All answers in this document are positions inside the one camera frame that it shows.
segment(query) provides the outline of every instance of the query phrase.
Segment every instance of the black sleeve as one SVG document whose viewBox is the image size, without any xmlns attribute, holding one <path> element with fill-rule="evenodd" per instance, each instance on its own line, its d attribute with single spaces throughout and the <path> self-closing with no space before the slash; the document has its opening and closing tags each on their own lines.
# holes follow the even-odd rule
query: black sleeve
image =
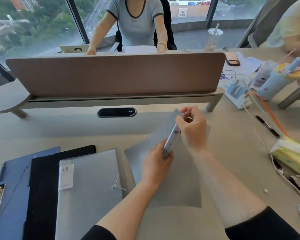
<svg viewBox="0 0 300 240">
<path fill-rule="evenodd" d="M 300 240 L 300 235 L 271 207 L 248 221 L 225 229 L 230 240 Z"/>
<path fill-rule="evenodd" d="M 102 226 L 94 225 L 81 240 L 117 240 L 113 234 Z"/>
</svg>

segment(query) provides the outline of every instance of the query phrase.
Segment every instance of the bracelet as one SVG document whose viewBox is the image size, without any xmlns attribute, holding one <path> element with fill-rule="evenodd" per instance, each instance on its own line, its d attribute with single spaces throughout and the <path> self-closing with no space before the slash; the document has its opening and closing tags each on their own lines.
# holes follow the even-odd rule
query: bracelet
<svg viewBox="0 0 300 240">
<path fill-rule="evenodd" d="M 165 49 L 167 49 L 167 44 L 166 44 L 165 42 L 159 42 L 159 43 L 157 43 L 157 49 L 158 49 L 158 45 L 159 45 L 159 44 L 164 44 L 164 45 L 166 46 Z"/>
</svg>

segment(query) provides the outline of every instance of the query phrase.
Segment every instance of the label tag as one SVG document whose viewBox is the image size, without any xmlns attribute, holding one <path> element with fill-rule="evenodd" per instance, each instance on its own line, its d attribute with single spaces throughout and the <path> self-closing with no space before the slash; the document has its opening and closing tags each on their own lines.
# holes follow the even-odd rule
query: label tag
<svg viewBox="0 0 300 240">
<path fill-rule="evenodd" d="M 73 187 L 74 165 L 69 164 L 59 167 L 59 189 L 64 190 Z"/>
</svg>

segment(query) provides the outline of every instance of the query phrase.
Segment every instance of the person in yellow shirt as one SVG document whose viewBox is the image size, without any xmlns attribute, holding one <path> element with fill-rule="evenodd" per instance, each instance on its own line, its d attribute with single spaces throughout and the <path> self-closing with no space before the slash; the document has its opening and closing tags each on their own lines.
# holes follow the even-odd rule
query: person in yellow shirt
<svg viewBox="0 0 300 240">
<path fill-rule="evenodd" d="M 283 47 L 286 52 L 296 49 L 300 55 L 300 0 L 282 15 L 280 21 L 260 48 Z"/>
</svg>

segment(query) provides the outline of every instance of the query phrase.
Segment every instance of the orange cable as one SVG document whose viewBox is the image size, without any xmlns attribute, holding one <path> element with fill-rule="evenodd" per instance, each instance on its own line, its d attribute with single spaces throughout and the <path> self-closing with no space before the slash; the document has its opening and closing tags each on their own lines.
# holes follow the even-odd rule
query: orange cable
<svg viewBox="0 0 300 240">
<path fill-rule="evenodd" d="M 266 104 L 266 102 L 256 93 L 254 92 L 251 92 L 251 93 L 248 93 L 247 95 L 251 95 L 251 94 L 254 94 L 256 95 L 261 103 L 263 104 L 263 106 L 265 107 L 265 109 L 268 111 L 268 113 L 270 114 L 270 116 L 272 117 L 272 119 L 275 121 L 275 123 L 277 124 L 277 126 L 280 128 L 280 130 L 282 130 L 282 132 L 287 136 L 289 137 L 288 133 L 284 130 L 284 128 L 280 125 L 279 121 L 277 120 L 277 118 L 275 117 L 275 115 L 272 113 L 272 111 L 270 110 L 270 108 L 268 107 L 268 105 Z"/>
</svg>

